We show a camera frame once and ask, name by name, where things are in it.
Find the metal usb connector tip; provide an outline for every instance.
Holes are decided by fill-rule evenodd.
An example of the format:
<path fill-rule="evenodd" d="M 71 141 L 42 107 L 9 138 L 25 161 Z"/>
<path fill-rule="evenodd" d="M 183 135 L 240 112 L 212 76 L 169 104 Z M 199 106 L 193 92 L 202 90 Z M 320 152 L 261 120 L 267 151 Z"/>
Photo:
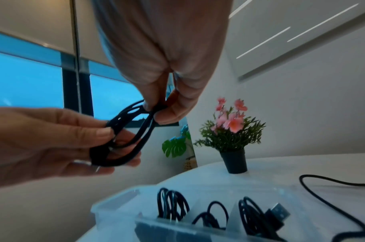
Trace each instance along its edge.
<path fill-rule="evenodd" d="M 285 221 L 290 216 L 290 213 L 280 203 L 275 204 L 271 209 L 271 212 L 281 222 Z"/>

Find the white table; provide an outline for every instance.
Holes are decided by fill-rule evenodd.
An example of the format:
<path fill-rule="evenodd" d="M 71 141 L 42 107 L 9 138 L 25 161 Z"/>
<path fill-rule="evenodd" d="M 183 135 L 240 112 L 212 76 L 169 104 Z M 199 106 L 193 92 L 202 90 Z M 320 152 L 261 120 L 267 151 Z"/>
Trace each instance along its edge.
<path fill-rule="evenodd" d="M 338 232 L 357 230 L 358 227 L 308 194 L 299 184 L 302 174 L 315 174 L 355 183 L 365 183 L 365 154 L 310 155 L 292 157 L 272 157 L 250 159 L 248 172 L 230 175 L 223 162 L 204 165 L 184 172 L 161 184 L 185 185 L 252 185 L 275 184 L 290 186 L 301 199 L 303 206 L 321 234 L 329 241 Z M 308 178 L 306 184 L 329 202 L 346 210 L 365 223 L 365 189 L 338 188 L 338 184 Z M 349 199 L 341 201 L 340 195 L 350 194 Z M 93 227 L 77 242 L 96 242 L 97 231 Z"/>

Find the hand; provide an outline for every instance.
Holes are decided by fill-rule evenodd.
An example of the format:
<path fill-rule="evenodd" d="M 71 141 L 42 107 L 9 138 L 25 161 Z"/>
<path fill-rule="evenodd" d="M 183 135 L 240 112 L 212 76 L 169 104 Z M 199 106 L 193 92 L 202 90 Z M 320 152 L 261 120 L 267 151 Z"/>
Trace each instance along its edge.
<path fill-rule="evenodd" d="M 222 52 L 232 0 L 93 0 L 108 58 L 151 110 L 165 102 L 159 124 L 182 119 L 197 103 Z"/>
<path fill-rule="evenodd" d="M 75 160 L 89 160 L 89 148 L 114 137 L 106 122 L 57 108 L 0 108 L 0 187 L 56 176 L 107 175 L 114 167 L 97 167 Z M 117 143 L 134 134 L 123 130 Z M 133 149 L 110 153 L 117 159 Z M 127 165 L 138 166 L 140 154 Z"/>

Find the monstera plant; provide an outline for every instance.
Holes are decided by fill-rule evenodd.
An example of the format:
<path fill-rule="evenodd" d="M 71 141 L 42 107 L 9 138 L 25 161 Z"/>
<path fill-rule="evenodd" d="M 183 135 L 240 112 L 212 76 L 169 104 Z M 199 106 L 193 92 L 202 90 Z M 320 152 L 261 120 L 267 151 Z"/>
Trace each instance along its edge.
<path fill-rule="evenodd" d="M 181 136 L 180 137 L 173 137 L 170 140 L 166 140 L 162 144 L 162 151 L 169 157 L 172 155 L 172 158 L 178 157 L 183 155 L 186 152 L 187 147 L 190 147 L 191 151 L 194 154 L 193 145 L 191 143 L 191 137 L 189 132 L 189 127 L 185 125 L 181 129 Z M 192 155 L 187 158 L 187 160 L 194 158 L 195 156 Z"/>

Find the black flower pot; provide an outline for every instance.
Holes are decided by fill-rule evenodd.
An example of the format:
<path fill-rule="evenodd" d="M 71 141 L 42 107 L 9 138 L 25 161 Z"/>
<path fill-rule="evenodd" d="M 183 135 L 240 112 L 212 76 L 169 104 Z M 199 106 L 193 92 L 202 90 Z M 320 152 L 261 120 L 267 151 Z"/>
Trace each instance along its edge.
<path fill-rule="evenodd" d="M 220 154 L 230 174 L 240 174 L 247 171 L 244 149 Z"/>

